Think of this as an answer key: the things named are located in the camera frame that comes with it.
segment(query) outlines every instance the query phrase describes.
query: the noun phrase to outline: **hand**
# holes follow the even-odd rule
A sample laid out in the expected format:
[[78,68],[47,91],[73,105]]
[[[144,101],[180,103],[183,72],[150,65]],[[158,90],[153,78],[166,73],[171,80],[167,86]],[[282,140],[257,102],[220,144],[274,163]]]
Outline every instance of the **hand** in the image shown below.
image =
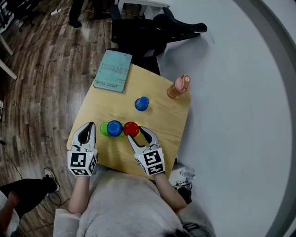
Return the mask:
[[16,206],[19,203],[20,199],[15,191],[11,191],[8,195],[7,201],[10,202],[13,206]]

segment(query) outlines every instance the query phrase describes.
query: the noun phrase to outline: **person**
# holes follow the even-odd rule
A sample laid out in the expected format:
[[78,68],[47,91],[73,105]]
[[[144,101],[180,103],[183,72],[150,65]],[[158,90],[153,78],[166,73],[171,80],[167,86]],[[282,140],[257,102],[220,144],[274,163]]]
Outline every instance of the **person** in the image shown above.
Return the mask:
[[[78,17],[81,13],[83,2],[84,0],[73,0],[69,14],[69,24],[74,28],[82,26],[81,22],[78,21]],[[92,6],[94,8],[94,20],[107,19],[111,17],[109,13],[103,12],[103,0],[92,0]]]
[[10,237],[24,214],[60,189],[54,173],[49,168],[44,171],[43,179],[22,179],[0,187],[0,237]]
[[164,173],[155,184],[114,170],[95,178],[89,191],[90,178],[77,177],[68,210],[56,210],[54,237],[215,236],[202,209],[187,205]]
[[2,118],[3,102],[0,100],[0,119]]

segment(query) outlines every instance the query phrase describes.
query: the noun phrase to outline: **red cup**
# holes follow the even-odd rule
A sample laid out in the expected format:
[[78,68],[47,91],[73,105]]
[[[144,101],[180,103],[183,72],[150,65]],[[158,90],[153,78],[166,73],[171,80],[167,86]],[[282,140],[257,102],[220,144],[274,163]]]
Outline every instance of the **red cup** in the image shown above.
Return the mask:
[[132,137],[135,137],[139,133],[139,126],[134,122],[127,122],[123,126],[123,133],[127,136],[130,134]]

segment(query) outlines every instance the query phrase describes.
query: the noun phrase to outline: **book cover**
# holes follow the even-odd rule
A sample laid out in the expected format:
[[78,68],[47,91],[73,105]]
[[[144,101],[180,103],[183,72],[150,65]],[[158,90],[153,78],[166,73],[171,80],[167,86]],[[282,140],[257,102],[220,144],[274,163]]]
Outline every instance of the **book cover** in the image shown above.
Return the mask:
[[106,50],[93,86],[123,92],[132,55]]

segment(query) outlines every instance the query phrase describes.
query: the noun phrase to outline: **office chair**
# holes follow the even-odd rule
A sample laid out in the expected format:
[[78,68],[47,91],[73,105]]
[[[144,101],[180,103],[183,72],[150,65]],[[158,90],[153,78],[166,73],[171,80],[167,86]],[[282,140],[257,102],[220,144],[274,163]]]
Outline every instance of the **office chair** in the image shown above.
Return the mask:
[[9,0],[7,2],[7,10],[11,11],[14,14],[14,18],[22,20],[23,24],[19,28],[19,32],[22,31],[23,26],[29,21],[31,27],[34,26],[32,20],[44,12],[39,12],[37,10],[33,11],[35,7],[38,6],[41,0]]
[[150,19],[122,19],[117,5],[110,8],[112,17],[112,42],[119,51],[133,55],[133,58],[157,56],[167,43],[195,38],[208,30],[203,23],[186,24],[176,20],[172,12],[162,8],[164,13]]

